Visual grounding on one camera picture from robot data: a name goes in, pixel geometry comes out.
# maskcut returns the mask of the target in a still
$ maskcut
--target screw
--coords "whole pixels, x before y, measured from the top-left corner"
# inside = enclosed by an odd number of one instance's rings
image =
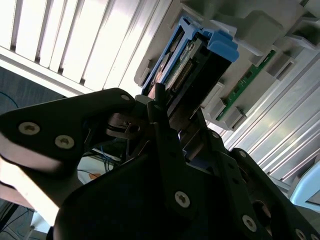
[[[312,239],[312,240],[319,240],[319,238],[318,238],[316,235],[314,235],[314,234],[311,234],[311,239]]]
[[[55,145],[61,149],[71,149],[75,145],[72,137],[67,135],[60,135],[55,138]]]
[[[40,132],[40,127],[34,122],[26,121],[19,125],[18,127],[20,133],[25,135],[35,135]]]
[[[244,157],[244,158],[246,158],[246,157],[247,157],[247,155],[245,154],[245,152],[244,152],[244,151],[239,151],[239,153],[240,153],[240,155],[241,155],[242,157]]]
[[[306,240],[305,234],[300,229],[296,228],[295,233],[299,237],[300,240]]]
[[[127,101],[129,101],[130,100],[130,97],[128,97],[127,95],[121,95],[121,97],[124,99],[124,100],[127,100]]]
[[[243,215],[242,221],[244,225],[251,231],[251,232],[256,232],[257,231],[257,225],[255,221],[249,217],[248,215]]]
[[[212,132],[212,135],[213,135],[216,139],[218,139],[218,138],[219,138],[219,134],[218,134],[218,133],[216,133],[215,131],[213,131],[213,132]]]
[[[183,191],[177,191],[174,194],[175,201],[183,208],[188,208],[190,206],[190,199],[187,194]]]

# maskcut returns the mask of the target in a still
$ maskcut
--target cable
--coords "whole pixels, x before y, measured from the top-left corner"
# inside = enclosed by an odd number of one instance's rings
[[[12,224],[15,220],[17,220],[18,218],[22,217],[23,215],[25,215],[29,210],[25,211],[24,213],[22,213],[21,215],[17,216],[15,219],[13,219],[11,222],[9,222],[8,224],[6,224],[7,226],[9,226],[10,224]]]
[[[86,170],[80,170],[80,169],[78,169],[78,171],[79,171],[79,172],[84,172],[84,173],[87,173],[87,174],[91,174],[91,175],[95,176],[96,178],[98,178],[97,175],[95,175],[95,174],[93,174],[93,173],[91,173],[91,172],[88,172],[88,171],[86,171]]]
[[[109,172],[109,171],[110,171],[110,168],[109,168],[109,158],[105,155],[105,152],[104,152],[102,146],[100,146],[100,150],[101,150],[101,152],[102,152],[102,155],[103,155],[104,158],[106,159],[106,162],[108,163],[108,171],[107,171],[107,168],[106,168],[106,163],[104,163],[105,172]]]
[[[2,92],[2,91],[0,91],[0,94],[4,95],[4,96],[7,97],[8,99],[10,99],[11,102],[13,102],[13,104],[16,106],[17,109],[19,108],[18,104],[15,102],[15,100],[13,100],[12,97],[10,97],[9,95],[5,94],[5,93]]]
[[[14,240],[17,240],[14,236],[11,235],[10,232],[7,232],[5,230],[2,230],[0,233],[6,233],[6,234],[9,234]]]

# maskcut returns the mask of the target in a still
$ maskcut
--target blue cable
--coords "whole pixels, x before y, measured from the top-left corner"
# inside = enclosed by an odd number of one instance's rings
[[[2,91],[0,91],[0,94],[4,95],[4,96],[7,97],[8,99],[10,99],[11,102],[13,102],[13,104],[16,106],[17,109],[19,108],[18,104],[15,102],[15,100],[12,99],[12,97],[10,97],[9,95],[5,94],[5,93],[2,92]]]
[[[109,169],[109,158],[105,155],[105,152],[104,152],[102,146],[100,146],[100,150],[101,150],[102,155],[104,156],[104,158],[105,158],[105,160],[106,160],[106,162],[107,162],[107,164],[108,164],[108,172],[109,172],[109,171],[110,171],[110,169]]]

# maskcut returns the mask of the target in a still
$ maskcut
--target white panel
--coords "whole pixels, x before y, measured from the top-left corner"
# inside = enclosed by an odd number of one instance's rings
[[[10,49],[17,0],[0,1],[0,46]]]
[[[31,61],[36,58],[47,0],[23,0],[15,52]]]
[[[50,62],[50,69],[52,71],[58,72],[60,62],[67,44],[69,31],[74,19],[77,3],[78,0],[67,0],[67,3],[65,5],[63,17],[61,20],[58,36],[56,37],[56,42]]]
[[[66,0],[51,0],[40,49],[40,64],[49,67]]]
[[[138,3],[139,0],[116,0],[113,4],[104,27],[99,31],[84,73],[86,87],[96,91],[103,88]]]
[[[89,88],[86,88],[85,86],[82,86],[1,46],[0,67],[8,69],[13,73],[66,97],[73,97],[92,92]]]
[[[65,77],[80,82],[99,31],[108,0],[86,0],[65,54]]]
[[[125,36],[120,51],[111,68],[109,76],[107,77],[104,89],[117,88],[119,86],[126,68],[129,65],[130,59],[134,54],[137,44],[148,25],[149,19],[151,18],[158,1],[159,0],[144,1],[133,28],[130,29],[128,34]]]
[[[142,91],[141,87],[139,87],[135,83],[134,76],[170,4],[171,4],[171,0],[159,1],[152,15],[152,18],[148,24],[148,27],[146,28],[145,33],[119,85],[119,88],[127,91],[132,96],[141,94],[141,91]]]

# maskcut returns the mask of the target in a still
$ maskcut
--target blue plastic latch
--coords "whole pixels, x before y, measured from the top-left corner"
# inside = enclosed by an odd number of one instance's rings
[[[230,34],[222,30],[205,30],[204,33],[210,38],[206,47],[208,50],[232,63],[239,58],[238,44],[232,41],[233,37]]]

